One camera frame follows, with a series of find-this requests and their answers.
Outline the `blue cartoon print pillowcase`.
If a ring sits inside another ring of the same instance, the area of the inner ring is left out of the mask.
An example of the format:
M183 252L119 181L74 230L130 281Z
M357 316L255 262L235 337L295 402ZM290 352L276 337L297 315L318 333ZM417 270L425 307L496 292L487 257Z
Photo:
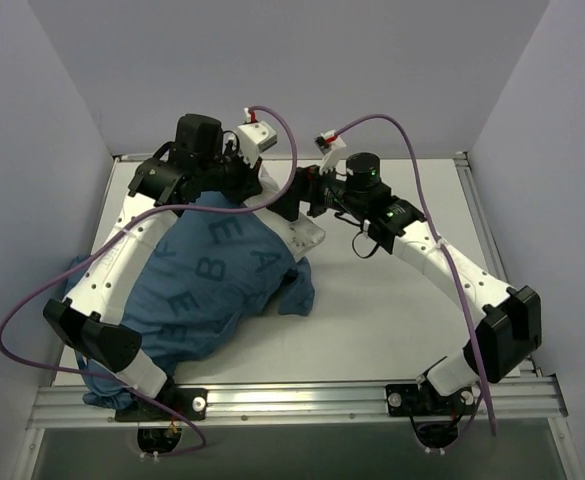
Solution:
M315 288L307 254L325 231L305 216L289 223L263 209L233 214L222 194L207 192L165 233L131 289L124 326L167 376L203 360L260 315L274 294L279 314L308 315Z

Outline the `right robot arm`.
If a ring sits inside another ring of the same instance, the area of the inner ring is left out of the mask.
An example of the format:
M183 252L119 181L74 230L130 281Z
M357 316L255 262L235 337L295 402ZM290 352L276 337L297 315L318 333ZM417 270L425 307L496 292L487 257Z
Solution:
M434 233L426 215L394 195L380 173L372 153L349 157L344 178L317 165L299 167L282 210L291 218L307 203L310 217L328 210L352 216L376 248L411 265L469 314L466 345L426 370L415 390L419 406L436 413L481 379L498 383L541 346L541 299L529 286L515 289L490 275Z

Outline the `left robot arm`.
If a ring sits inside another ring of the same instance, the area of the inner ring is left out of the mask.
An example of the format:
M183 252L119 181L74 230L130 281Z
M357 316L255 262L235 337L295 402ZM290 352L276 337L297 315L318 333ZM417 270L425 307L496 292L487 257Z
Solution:
M80 268L80 280L61 300L49 300L43 315L63 342L85 359L139 392L137 405L151 419L174 405L167 374L142 349L140 333L123 325L134 285L165 234L186 206L204 192L223 194L233 207L262 191L262 153L277 133L248 108L225 144L219 120L182 116L173 141L139 164L104 245Z

